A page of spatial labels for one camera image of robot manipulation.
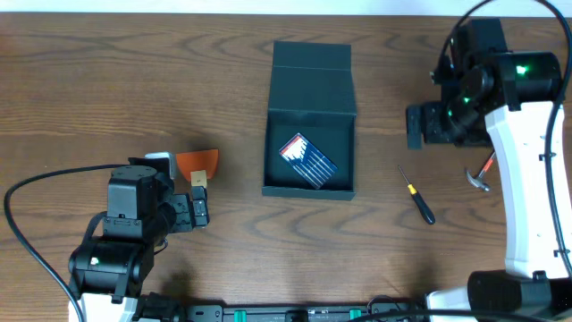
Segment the red black handled hammer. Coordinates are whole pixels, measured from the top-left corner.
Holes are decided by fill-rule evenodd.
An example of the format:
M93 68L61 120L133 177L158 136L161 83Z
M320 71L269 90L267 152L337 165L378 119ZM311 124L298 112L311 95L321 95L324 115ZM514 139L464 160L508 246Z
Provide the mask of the red black handled hammer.
M480 191L488 192L491 187L484 182L484 175L490 170L495 158L496 152L493 150L476 175L472 175L469 169L466 168L465 175L468 183Z

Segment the yellow black handled screwdriver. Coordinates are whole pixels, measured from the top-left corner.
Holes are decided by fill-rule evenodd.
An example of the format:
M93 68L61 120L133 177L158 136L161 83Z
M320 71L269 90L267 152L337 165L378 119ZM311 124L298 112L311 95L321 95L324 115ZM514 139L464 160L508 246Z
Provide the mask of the yellow black handled screwdriver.
M429 208L429 206L427 205L427 203L425 202L424 198L419 193L419 191L415 188L415 186L407 178L407 176L405 175L405 173L404 173L404 171L400 165L398 166L398 169L399 169L402 177L404 178L404 180L407 184L410 197L412 198L412 200L416 204L416 207L417 207L421 217L424 219L424 221L428 225L434 225L436 223L436 219L435 219L433 211Z

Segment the clear precision screwdriver set case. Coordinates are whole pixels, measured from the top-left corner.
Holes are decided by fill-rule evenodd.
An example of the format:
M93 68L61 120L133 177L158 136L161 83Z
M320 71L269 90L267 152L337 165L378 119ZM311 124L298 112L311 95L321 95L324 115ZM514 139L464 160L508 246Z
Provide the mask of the clear precision screwdriver set case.
M279 155L316 190L338 171L338 167L301 133L280 148Z

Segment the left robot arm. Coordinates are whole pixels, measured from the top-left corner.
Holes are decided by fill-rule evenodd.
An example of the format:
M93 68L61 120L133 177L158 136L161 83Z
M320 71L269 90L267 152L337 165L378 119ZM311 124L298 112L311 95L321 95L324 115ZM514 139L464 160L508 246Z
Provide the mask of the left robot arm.
M107 210L94 216L71 254L71 321L184 321L176 300L142 292L167 237L209 223L206 178L195 172L188 193L175 193L168 170L124 165L111 174Z

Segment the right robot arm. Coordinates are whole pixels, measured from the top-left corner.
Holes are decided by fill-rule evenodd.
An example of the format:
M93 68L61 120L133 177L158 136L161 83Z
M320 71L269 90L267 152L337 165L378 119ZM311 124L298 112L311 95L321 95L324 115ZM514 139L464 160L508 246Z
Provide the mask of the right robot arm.
M550 52L511 51L498 19L474 19L449 38L433 82L438 101L406 111L408 147L488 147L500 171L507 224L505 266L429 293L434 321L467 311L562 320L571 315L571 200L562 148L563 79Z

